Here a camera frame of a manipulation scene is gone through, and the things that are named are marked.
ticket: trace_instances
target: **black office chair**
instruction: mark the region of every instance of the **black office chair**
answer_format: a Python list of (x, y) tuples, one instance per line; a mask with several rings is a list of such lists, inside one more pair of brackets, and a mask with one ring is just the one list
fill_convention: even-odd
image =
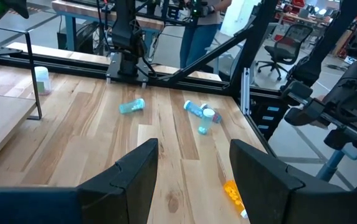
[(266, 65), (260, 66), (258, 72), (261, 72), (261, 68), (271, 66), (272, 70), (276, 69), (278, 71), (278, 81), (280, 81), (281, 75), (279, 69), (282, 69), (285, 72), (288, 72), (278, 63), (284, 63), (286, 65), (293, 65), (298, 57), (298, 52), (300, 51), (300, 47), (305, 39), (313, 32), (313, 28), (302, 25), (302, 24), (294, 24), (291, 25), (286, 31), (286, 34), (282, 39), (276, 41), (275, 45), (265, 46), (264, 49), (271, 55), (272, 62), (266, 61), (258, 61), (256, 66), (259, 65), (260, 62), (266, 63)]

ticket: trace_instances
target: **orange object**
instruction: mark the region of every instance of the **orange object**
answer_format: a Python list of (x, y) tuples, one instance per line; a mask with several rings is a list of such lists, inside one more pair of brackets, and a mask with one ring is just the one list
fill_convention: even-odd
[(292, 0), (292, 4), (294, 6), (303, 8), (305, 6), (305, 1), (304, 0)]
[(228, 180), (224, 184), (224, 191), (226, 192), (228, 197), (232, 200), (232, 204), (235, 206), (235, 209), (238, 211), (238, 214), (241, 214), (245, 210), (245, 206), (240, 197), (235, 181)]

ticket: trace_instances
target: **bottle cap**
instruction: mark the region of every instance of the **bottle cap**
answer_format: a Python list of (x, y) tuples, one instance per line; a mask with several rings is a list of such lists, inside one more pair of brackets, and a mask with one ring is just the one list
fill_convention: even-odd
[(139, 98), (138, 101), (141, 104), (141, 108), (145, 108), (145, 100), (143, 100), (142, 98)]
[(240, 215), (241, 215), (243, 218), (248, 218), (246, 209), (243, 210), (243, 211), (240, 213)]
[(214, 117), (215, 112), (212, 109), (204, 109), (203, 110), (203, 116), (206, 116), (208, 118)]
[(191, 102), (191, 100), (187, 100), (187, 101), (184, 103), (184, 109), (187, 109), (186, 107), (188, 106), (189, 102)]
[(49, 76), (48, 69), (43, 66), (34, 67), (34, 73), (37, 78), (48, 78)]

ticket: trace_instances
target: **plastic bottle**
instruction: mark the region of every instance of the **plastic bottle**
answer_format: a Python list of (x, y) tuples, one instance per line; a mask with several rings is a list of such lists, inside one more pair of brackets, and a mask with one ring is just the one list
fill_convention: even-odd
[(199, 134), (207, 134), (207, 132), (209, 131), (209, 128), (211, 127), (211, 124), (213, 123), (214, 115), (215, 115), (215, 112), (212, 109), (204, 109), (203, 110), (203, 117), (201, 120), (201, 124), (199, 125), (199, 128), (198, 128)]
[(204, 109), (212, 109), (215, 112), (215, 115), (213, 117), (213, 122), (217, 123), (217, 124), (221, 122), (222, 116), (218, 112), (216, 112), (215, 109), (213, 109), (209, 105), (207, 105), (207, 103), (203, 103), (202, 106), (201, 106), (201, 109), (202, 110), (204, 110)]
[(37, 89), (39, 91), (39, 95), (48, 95), (51, 93), (51, 81), (49, 79), (48, 69), (45, 67), (37, 66), (34, 67), (34, 72), (36, 73)]
[(194, 104), (191, 100), (187, 100), (184, 104), (184, 109), (190, 111), (192, 114), (202, 118), (203, 117), (203, 110)]
[(224, 191), (230, 198), (232, 204), (235, 206), (236, 211), (243, 217), (247, 218), (247, 212), (245, 210), (245, 206), (243, 204), (243, 201), (240, 197), (239, 190), (236, 187), (235, 181), (233, 180), (228, 180), (224, 184)]
[(124, 103), (118, 107), (121, 114), (131, 113), (137, 110), (142, 110), (145, 108), (145, 100), (142, 98), (136, 99), (129, 103)]

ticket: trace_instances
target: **workbench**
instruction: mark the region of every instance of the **workbench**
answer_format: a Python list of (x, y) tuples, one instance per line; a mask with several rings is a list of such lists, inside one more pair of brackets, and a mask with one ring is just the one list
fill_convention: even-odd
[[(76, 18), (85, 19), (87, 21), (99, 22), (98, 9), (96, 7), (85, 6), (72, 2), (56, 0), (52, 2), (53, 10), (61, 16), (65, 17), (67, 50), (76, 50)], [(105, 13), (101, 12), (101, 18), (104, 21)], [(111, 12), (107, 16), (108, 24), (113, 25), (116, 21), (116, 12)], [(148, 49), (148, 56), (153, 41), (153, 35), (158, 34), (164, 29), (164, 23), (154, 19), (136, 17), (143, 31), (145, 31), (145, 45)]]
[[(14, 43), (10, 48), (26, 50)], [(109, 63), (108, 58), (32, 46), (35, 54)], [(173, 73), (177, 68), (157, 66)], [(0, 95), (32, 98), (30, 71), (0, 66)], [(195, 72), (194, 77), (218, 80)], [(159, 139), (158, 176), (148, 223), (248, 223), (222, 185), (233, 179), (231, 139), (265, 152), (228, 96), (168, 88), (106, 84), (105, 80), (51, 73), (52, 93), (41, 96), (41, 121), (27, 120), (0, 152), (0, 186), (76, 186), (112, 166), (149, 138)], [(122, 115), (120, 104), (143, 98), (143, 111)], [(208, 135), (184, 102), (208, 103), (222, 116)]]

